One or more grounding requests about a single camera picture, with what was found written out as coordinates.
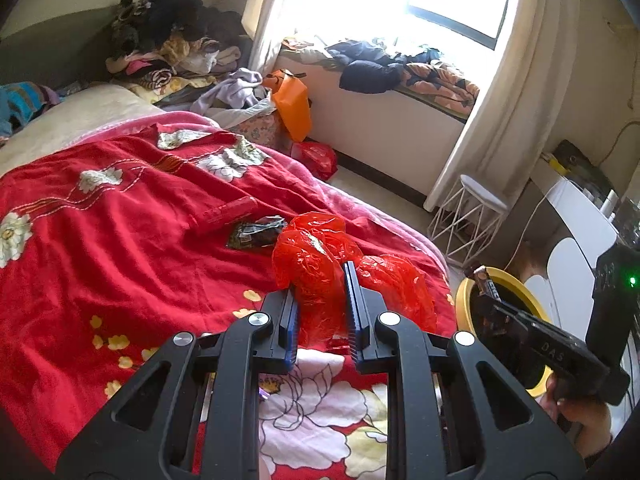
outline white cable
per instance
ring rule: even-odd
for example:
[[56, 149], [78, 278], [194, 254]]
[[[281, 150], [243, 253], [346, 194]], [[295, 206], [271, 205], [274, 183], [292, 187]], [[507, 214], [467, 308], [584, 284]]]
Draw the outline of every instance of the white cable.
[[513, 251], [513, 255], [511, 256], [511, 260], [509, 260], [509, 263], [506, 264], [504, 266], [504, 270], [507, 270], [509, 268], [509, 266], [511, 265], [513, 259], [516, 257], [516, 254], [518, 253], [518, 249], [520, 248], [520, 246], [522, 245], [522, 239], [524, 238], [524, 233], [527, 232], [527, 228], [529, 227], [529, 224], [531, 223], [531, 221], [533, 220], [533, 216], [536, 214], [536, 211], [538, 210], [538, 208], [540, 207], [540, 204], [542, 204], [545, 200], [546, 197], [549, 196], [549, 194], [555, 189], [555, 187], [560, 184], [562, 182], [561, 180], [558, 180], [555, 184], [553, 184], [553, 186], [551, 186], [549, 188], [549, 190], [545, 193], [545, 195], [542, 197], [542, 199], [540, 200], [540, 202], [538, 202], [538, 204], [535, 206], [535, 208], [533, 209], [533, 213], [531, 213], [531, 216], [529, 217], [529, 220], [527, 220], [527, 223], [524, 226], [524, 229], [522, 230], [522, 234], [520, 235], [520, 240], [518, 241], [518, 245], [516, 246], [516, 250]]

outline yellow bucket rim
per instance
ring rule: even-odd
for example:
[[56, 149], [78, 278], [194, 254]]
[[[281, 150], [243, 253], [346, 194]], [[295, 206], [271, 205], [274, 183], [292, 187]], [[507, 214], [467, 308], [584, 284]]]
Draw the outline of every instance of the yellow bucket rim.
[[[534, 316], [551, 323], [549, 316], [540, 305], [540, 302], [527, 290], [527, 287], [525, 287], [523, 283], [514, 276], [511, 276], [508, 272], [504, 272], [504, 270], [497, 269], [496, 267], [487, 267], [486, 270], [496, 285], [504, 286], [513, 292]], [[458, 330], [467, 330], [477, 336], [473, 322], [471, 321], [470, 310], [471, 290], [475, 284], [476, 282], [469, 278], [465, 278], [460, 283], [456, 293], [456, 321], [458, 323]], [[549, 378], [549, 375], [551, 375], [551, 372], [551, 368], [548, 366], [545, 367], [540, 382], [532, 389], [527, 390], [531, 397], [539, 397], [546, 392], [546, 380]]]

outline black baseboard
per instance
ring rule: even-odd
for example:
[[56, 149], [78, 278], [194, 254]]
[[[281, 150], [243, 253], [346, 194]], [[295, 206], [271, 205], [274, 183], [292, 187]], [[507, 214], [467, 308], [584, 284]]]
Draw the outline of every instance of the black baseboard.
[[378, 184], [380, 187], [389, 190], [391, 193], [395, 193], [399, 197], [407, 200], [407, 202], [411, 202], [418, 207], [422, 207], [424, 201], [427, 200], [426, 195], [416, 191], [413, 187], [388, 176], [388, 174], [382, 173], [382, 171], [378, 171], [368, 164], [360, 162], [356, 158], [346, 155], [345, 153], [335, 150], [335, 154], [338, 156], [338, 164], [340, 166], [349, 171], [353, 171], [353, 173], [359, 174], [367, 180], [372, 181], [374, 184]]

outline white flower print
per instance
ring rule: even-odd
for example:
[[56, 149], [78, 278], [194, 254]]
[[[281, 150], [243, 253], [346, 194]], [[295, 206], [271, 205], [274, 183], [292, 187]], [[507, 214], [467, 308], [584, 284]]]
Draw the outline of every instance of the white flower print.
[[367, 413], [364, 395], [345, 381], [332, 384], [344, 357], [299, 349], [280, 391], [260, 405], [260, 452], [271, 474], [276, 465], [324, 470], [350, 453], [346, 428]]
[[31, 238], [29, 215], [18, 216], [11, 211], [0, 224], [0, 269], [22, 256], [24, 244]]
[[243, 136], [237, 138], [238, 142], [232, 148], [225, 148], [220, 153], [206, 156], [197, 166], [225, 182], [231, 182], [234, 178], [243, 176], [249, 166], [259, 166], [269, 158], [269, 155]]
[[367, 426], [347, 436], [350, 455], [345, 459], [346, 474], [358, 480], [385, 480], [387, 412], [386, 384], [363, 390], [367, 403]]
[[177, 130], [172, 134], [158, 135], [158, 148], [161, 150], [174, 150], [192, 140], [201, 139], [210, 135], [209, 132], [196, 132], [195, 130]]
[[113, 184], [117, 186], [122, 183], [122, 170], [107, 168], [103, 171], [85, 170], [80, 173], [78, 187], [83, 193], [93, 191], [100, 184]]

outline bed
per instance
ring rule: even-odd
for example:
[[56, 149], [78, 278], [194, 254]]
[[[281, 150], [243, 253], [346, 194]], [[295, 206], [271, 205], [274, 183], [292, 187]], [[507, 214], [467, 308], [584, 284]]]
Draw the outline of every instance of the bed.
[[[424, 273], [437, 332], [455, 330], [447, 267], [424, 236], [279, 152], [118, 86], [34, 120], [0, 150], [0, 174], [0, 406], [51, 470], [169, 336], [223, 331], [276, 289], [269, 248], [233, 250], [230, 226], [207, 229], [242, 197], [254, 218], [342, 216], [365, 254]], [[385, 377], [357, 375], [332, 341], [262, 380], [260, 454], [275, 480], [385, 477]]]

